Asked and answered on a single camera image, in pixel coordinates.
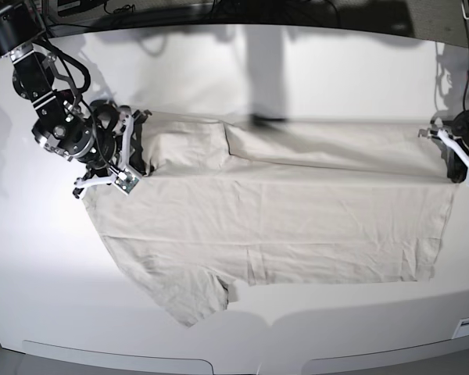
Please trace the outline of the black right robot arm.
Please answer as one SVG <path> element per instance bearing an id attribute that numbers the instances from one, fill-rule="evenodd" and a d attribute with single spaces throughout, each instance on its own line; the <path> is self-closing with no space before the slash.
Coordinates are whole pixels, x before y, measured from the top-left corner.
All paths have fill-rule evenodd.
<path id="1" fill-rule="evenodd" d="M 87 104 L 87 67 L 48 40 L 31 1 L 0 1 L 1 58 L 11 60 L 13 87 L 38 115 L 32 133 L 43 149 L 83 163 L 85 180 L 153 172 L 141 145 L 142 125 L 151 113 L 108 100 Z"/>

